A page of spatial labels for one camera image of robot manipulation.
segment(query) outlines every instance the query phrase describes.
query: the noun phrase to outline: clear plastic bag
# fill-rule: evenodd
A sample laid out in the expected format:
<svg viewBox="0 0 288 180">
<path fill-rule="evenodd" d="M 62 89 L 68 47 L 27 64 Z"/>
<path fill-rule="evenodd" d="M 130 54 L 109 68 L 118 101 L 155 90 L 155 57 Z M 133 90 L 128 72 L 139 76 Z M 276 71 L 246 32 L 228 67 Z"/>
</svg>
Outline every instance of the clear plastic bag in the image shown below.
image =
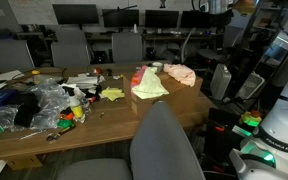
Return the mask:
<svg viewBox="0 0 288 180">
<path fill-rule="evenodd" d="M 3 129 L 12 128 L 14 126 L 14 119 L 17 112 L 17 105 L 7 105 L 0 107 L 0 126 Z"/>
<path fill-rule="evenodd" d="M 31 129 L 57 128 L 60 112 L 69 106 L 68 94 L 54 79 L 33 86 L 30 92 L 36 95 L 41 108 L 33 117 Z"/>
</svg>

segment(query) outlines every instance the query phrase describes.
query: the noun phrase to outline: office chair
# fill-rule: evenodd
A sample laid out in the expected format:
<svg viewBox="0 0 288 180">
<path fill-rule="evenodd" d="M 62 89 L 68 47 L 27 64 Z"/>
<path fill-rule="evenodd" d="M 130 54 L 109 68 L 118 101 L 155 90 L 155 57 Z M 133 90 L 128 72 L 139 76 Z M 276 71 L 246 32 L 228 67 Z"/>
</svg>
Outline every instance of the office chair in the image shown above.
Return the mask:
<svg viewBox="0 0 288 180">
<path fill-rule="evenodd" d="M 130 147 L 132 173 L 124 160 L 93 159 L 65 168 L 58 180 L 203 180 L 188 138 L 165 102 L 155 103 Z"/>
<path fill-rule="evenodd" d="M 228 48 L 234 47 L 235 44 L 239 43 L 237 40 L 241 35 L 243 29 L 235 26 L 226 26 L 224 31 L 224 38 L 223 38 L 223 51 L 224 53 L 218 54 L 216 50 L 211 49 L 199 49 L 197 53 L 210 60 L 215 60 L 217 62 L 224 62 L 227 60 L 227 52 Z"/>
<path fill-rule="evenodd" d="M 114 63 L 141 61 L 143 58 L 142 36 L 135 33 L 113 33 L 112 53 Z"/>
<path fill-rule="evenodd" d="M 51 45 L 55 67 L 83 67 L 90 65 L 86 44 L 66 44 L 54 42 Z"/>
<path fill-rule="evenodd" d="M 34 68 L 25 40 L 0 40 L 0 72 Z"/>
<path fill-rule="evenodd" d="M 87 44 L 85 34 L 82 30 L 58 30 L 55 33 L 59 43 Z"/>
</svg>

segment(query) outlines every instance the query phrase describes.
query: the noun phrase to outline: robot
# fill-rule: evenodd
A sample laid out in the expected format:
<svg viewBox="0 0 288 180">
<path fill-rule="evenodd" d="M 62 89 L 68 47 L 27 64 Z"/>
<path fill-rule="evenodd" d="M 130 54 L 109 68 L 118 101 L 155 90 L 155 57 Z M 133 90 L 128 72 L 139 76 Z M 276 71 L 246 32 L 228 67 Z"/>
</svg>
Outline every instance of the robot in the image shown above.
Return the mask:
<svg viewBox="0 0 288 180">
<path fill-rule="evenodd" d="M 288 82 L 253 136 L 233 149 L 230 159 L 243 180 L 288 180 Z"/>
</svg>

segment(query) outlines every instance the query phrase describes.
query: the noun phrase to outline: bottle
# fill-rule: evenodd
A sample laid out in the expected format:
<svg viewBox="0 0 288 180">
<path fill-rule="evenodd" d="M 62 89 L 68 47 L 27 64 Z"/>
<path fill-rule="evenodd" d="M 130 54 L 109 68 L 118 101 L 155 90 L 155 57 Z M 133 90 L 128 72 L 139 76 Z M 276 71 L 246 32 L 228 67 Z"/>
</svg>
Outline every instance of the bottle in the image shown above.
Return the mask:
<svg viewBox="0 0 288 180">
<path fill-rule="evenodd" d="M 74 116 L 76 118 L 82 118 L 83 114 L 84 114 L 83 109 L 82 109 L 80 100 L 78 100 L 75 97 L 75 94 L 73 91 L 74 89 L 70 88 L 70 87 L 64 87 L 64 89 L 68 92 L 68 94 L 70 96 L 70 107 L 71 107 L 71 110 L 72 110 Z"/>
</svg>

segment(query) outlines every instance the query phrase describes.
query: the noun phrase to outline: desk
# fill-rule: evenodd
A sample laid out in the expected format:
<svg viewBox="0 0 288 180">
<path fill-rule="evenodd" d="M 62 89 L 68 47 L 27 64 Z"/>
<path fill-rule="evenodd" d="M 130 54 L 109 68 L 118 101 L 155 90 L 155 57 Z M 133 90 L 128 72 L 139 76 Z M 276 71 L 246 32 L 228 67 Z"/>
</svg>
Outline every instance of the desk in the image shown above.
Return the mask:
<svg viewBox="0 0 288 180">
<path fill-rule="evenodd" d="M 139 64 L 101 65 L 103 69 L 111 68 L 113 74 L 135 72 L 136 66 L 139 66 Z M 68 69 L 64 72 L 64 77 L 85 72 L 86 69 L 93 69 L 93 67 L 95 66 L 91 66 L 91 68 Z M 54 69 L 41 68 L 40 71 L 41 73 L 54 72 Z M 114 80 L 112 77 L 107 76 L 105 78 L 106 81 L 101 83 L 103 88 L 107 86 L 123 88 L 123 79 Z M 205 95 L 200 93 L 198 96 L 201 106 L 196 109 L 196 112 L 183 114 L 178 117 L 184 128 L 192 128 L 196 124 L 201 124 L 208 115 L 208 109 L 214 107 Z M 0 133 L 0 159 L 11 161 L 55 151 L 127 140 L 134 136 L 140 125 L 140 119 L 126 105 L 124 99 L 118 99 L 115 102 L 101 100 L 100 102 L 93 103 L 93 107 L 93 112 L 88 116 L 85 123 L 76 123 L 75 129 L 60 137 L 53 144 L 46 142 L 46 137 L 51 132 L 58 132 L 59 129 L 50 129 L 42 134 L 24 140 L 19 140 L 19 138 L 30 134 L 30 130 Z"/>
</svg>

